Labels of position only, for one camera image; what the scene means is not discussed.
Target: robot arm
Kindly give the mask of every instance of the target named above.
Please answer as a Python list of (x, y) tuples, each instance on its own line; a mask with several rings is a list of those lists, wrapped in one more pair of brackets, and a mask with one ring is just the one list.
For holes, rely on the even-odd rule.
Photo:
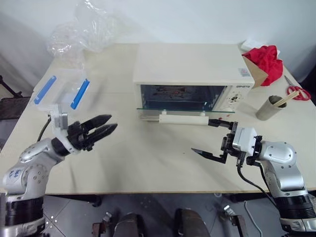
[(30, 236), (44, 230), (43, 196), (49, 173), (54, 165), (76, 150), (92, 150), (94, 143), (110, 135), (117, 124), (104, 125), (110, 115), (100, 115), (82, 124), (75, 122), (67, 129), (67, 137), (46, 138), (28, 147), (18, 162), (3, 178), (6, 190), (5, 227), (1, 236)]
[(254, 128), (237, 127), (236, 122), (210, 119), (208, 125), (231, 130), (223, 138), (223, 154), (215, 157), (212, 153), (193, 150), (207, 159), (221, 163), (226, 162), (227, 154), (237, 157), (238, 173), (245, 160), (248, 165), (260, 168), (262, 165), (263, 179), (279, 210), (282, 228), (293, 234), (316, 233), (315, 208), (296, 166), (297, 153), (294, 148), (286, 142), (262, 141)]

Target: white table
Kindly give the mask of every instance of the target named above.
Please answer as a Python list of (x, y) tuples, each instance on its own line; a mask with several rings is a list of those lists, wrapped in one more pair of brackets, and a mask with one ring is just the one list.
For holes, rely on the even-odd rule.
[[(193, 147), (219, 155), (222, 138), (229, 132), (227, 129), (159, 124), (138, 118), (132, 90), (137, 47), (136, 44), (117, 44), (102, 53), (86, 55), (91, 85), (69, 123), (112, 114), (110, 122), (117, 122), (118, 127), (112, 135), (97, 142), (91, 152), (70, 155), (55, 166), (46, 193), (258, 191), (239, 178), (236, 158), (228, 157), (227, 163), (221, 164), (191, 151)], [(35, 92), (60, 64), (58, 60), (53, 61)], [(286, 68), (284, 74), (295, 82)], [(282, 77), (269, 87), (251, 90), (230, 121), (255, 127), (265, 140), (293, 145), (307, 188), (316, 189), (316, 107), (313, 103), (292, 100), (286, 109), (268, 121), (255, 117), (268, 96), (284, 96), (287, 86)], [(36, 141), (46, 120), (47, 115), (38, 111), (31, 101), (0, 155), (0, 177), (17, 162), (21, 152)], [(53, 137), (50, 126), (43, 137)], [(257, 167), (245, 165), (243, 172), (245, 177), (266, 188)]]

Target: white wall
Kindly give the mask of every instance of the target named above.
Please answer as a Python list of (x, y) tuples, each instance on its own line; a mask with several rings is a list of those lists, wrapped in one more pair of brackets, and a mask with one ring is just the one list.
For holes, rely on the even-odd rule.
[[(30, 54), (57, 24), (71, 21), (76, 0), (2, 0), (0, 14), (14, 19), (21, 27), (34, 31), (38, 46), (29, 47), (25, 39), (21, 55)], [(128, 35), (119, 42), (207, 42), (240, 43), (251, 38), (276, 44), (280, 57), (294, 74), (303, 79), (316, 63), (316, 1), (314, 0), (112, 0), (110, 8), (118, 11), (128, 24)], [(3, 49), (16, 45), (0, 34)], [(32, 70), (42, 74), (51, 58), (43, 53), (42, 63)], [(16, 67), (15, 59), (10, 63)]]

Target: label sticker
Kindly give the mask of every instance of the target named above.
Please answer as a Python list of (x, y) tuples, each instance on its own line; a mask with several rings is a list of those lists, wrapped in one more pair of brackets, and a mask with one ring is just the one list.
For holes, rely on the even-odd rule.
[(239, 73), (242, 77), (249, 77), (250, 73), (247, 68), (238, 68)]

